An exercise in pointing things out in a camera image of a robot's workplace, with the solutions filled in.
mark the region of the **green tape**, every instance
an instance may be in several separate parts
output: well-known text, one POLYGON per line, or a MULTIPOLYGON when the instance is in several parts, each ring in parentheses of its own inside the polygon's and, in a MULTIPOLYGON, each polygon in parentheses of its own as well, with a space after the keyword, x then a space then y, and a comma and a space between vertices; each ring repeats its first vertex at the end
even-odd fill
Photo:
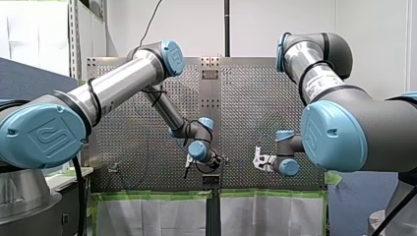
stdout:
POLYGON ((334 173, 334 172, 326 172, 325 173, 325 183, 327 185, 334 185, 337 186, 340 181, 342 180, 341 175, 334 173))
POLYGON ((115 200, 197 200, 210 198, 210 191, 190 191, 190 192, 152 192, 152 191, 121 191, 115 193, 92 194, 91 198, 102 201, 115 200))
POLYGON ((328 229, 328 192, 325 192, 323 196, 323 230, 322 235, 327 235, 328 229))
POLYGON ((326 191, 290 191, 290 190, 221 190, 222 198, 248 198, 255 196, 286 197, 303 199, 322 199, 327 195, 326 191))

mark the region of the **black cable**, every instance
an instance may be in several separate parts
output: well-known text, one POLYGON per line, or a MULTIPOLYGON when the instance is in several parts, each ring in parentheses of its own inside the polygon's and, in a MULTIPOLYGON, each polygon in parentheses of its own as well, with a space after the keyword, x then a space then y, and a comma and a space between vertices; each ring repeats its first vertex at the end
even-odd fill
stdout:
POLYGON ((230 0, 224 0, 224 56, 230 57, 230 0))
POLYGON ((199 170, 200 173, 203 174, 211 174, 212 172, 214 172, 217 168, 212 169, 211 171, 203 171, 200 167, 199 164, 197 163, 197 161, 194 161, 194 164, 196 164, 197 169, 199 170))
POLYGON ((101 120, 101 115, 102 115, 100 100, 98 99, 97 94, 94 92, 94 89, 92 88, 92 84, 91 84, 94 79, 95 78, 91 78, 87 80, 87 85, 89 86, 89 94, 94 99, 94 106, 95 106, 95 121, 94 121, 94 124, 92 124, 93 127, 98 125, 98 123, 101 120))
POLYGON ((141 39, 141 43, 139 43, 139 46, 142 46, 142 42, 144 41, 145 37, 147 37, 147 34, 148 34, 148 30, 149 30, 150 24, 152 23, 153 18, 155 17, 155 14, 156 14, 157 8, 159 7, 159 4, 160 4, 161 2, 162 2, 162 0, 159 0, 159 2, 157 2, 156 7, 155 7, 155 9, 153 10, 152 17, 151 17, 151 18, 150 18, 150 20, 149 20, 149 23, 148 23, 148 26, 147 26, 147 30, 145 31, 145 34, 144 34, 144 36, 142 37, 142 39, 141 39))
POLYGON ((384 219, 383 223, 374 231, 372 236, 379 236, 381 232, 387 227, 387 225, 393 220, 393 218, 417 195, 417 186, 404 197, 404 199, 390 212, 390 214, 384 219))
POLYGON ((196 141, 200 140, 200 141, 205 141, 208 143, 211 143, 212 141, 212 132, 211 129, 207 126, 205 126, 202 122, 200 122, 199 120, 192 120, 192 121, 188 121, 187 119, 185 119, 187 121, 187 127, 185 128, 185 139, 184 139, 184 144, 183 147, 187 144, 188 140, 190 139, 190 133, 191 133, 191 124, 193 124, 194 122, 199 123, 203 128, 205 128, 208 133, 209 133, 209 141, 208 140, 203 140, 203 139, 195 139, 196 141))
POLYGON ((86 222, 86 201, 85 201, 85 186, 83 179, 83 172, 77 157, 73 158, 74 169, 76 170, 77 184, 79 190, 79 227, 77 235, 84 235, 84 224, 86 222))
POLYGON ((162 85, 160 86, 160 90, 149 91, 149 90, 143 89, 142 92, 149 93, 149 94, 159 93, 159 96, 156 98, 156 100, 152 103, 150 107, 154 107, 160 101, 160 98, 162 97, 163 93, 167 94, 167 91, 163 89, 162 85))

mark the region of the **gray base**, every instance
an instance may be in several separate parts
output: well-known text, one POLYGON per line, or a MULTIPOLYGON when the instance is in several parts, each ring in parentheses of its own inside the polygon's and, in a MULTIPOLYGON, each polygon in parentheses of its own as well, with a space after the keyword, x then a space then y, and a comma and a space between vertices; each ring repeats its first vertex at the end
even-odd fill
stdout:
POLYGON ((58 203, 61 195, 53 194, 47 206, 0 221, 0 235, 58 236, 62 235, 61 213, 58 203))

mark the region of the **pegboard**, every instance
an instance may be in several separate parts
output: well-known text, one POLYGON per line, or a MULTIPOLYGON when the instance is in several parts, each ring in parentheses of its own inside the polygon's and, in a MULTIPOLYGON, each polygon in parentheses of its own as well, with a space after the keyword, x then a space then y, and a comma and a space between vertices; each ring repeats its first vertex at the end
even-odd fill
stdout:
MULTIPOLYGON (((89 76, 104 75, 125 61, 90 58, 89 76)), ((262 142, 262 153, 274 154, 276 130, 299 132, 302 103, 295 85, 274 69, 273 58, 186 58, 183 74, 163 85, 185 118, 207 116, 214 120, 215 147, 228 159, 221 168, 222 188, 323 187, 323 171, 305 155, 296 157, 301 171, 293 178, 262 172, 252 164, 257 140, 262 142), (213 60, 212 67, 203 63, 206 60, 213 60), (209 69, 218 72, 217 79, 204 79, 209 69)), ((202 174, 195 167, 183 179, 187 147, 182 147, 183 140, 171 138, 167 129, 142 93, 104 117, 91 142, 98 152, 92 155, 100 156, 102 163, 94 170, 92 190, 200 190, 202 174)))

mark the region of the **blue-gray cap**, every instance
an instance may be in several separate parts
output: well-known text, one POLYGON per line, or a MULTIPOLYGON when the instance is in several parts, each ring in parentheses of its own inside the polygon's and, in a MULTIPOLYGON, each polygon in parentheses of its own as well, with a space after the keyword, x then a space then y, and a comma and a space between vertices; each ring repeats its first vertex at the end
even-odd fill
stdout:
POLYGON ((286 158, 279 163, 278 171, 283 176, 295 176, 300 171, 300 165, 293 158, 286 158))
POLYGON ((172 77, 181 75, 184 70, 184 56, 178 44, 172 40, 163 40, 161 49, 168 74, 172 77))
POLYGON ((197 161, 205 159, 207 152, 205 144, 200 141, 194 141, 188 146, 188 154, 197 161))

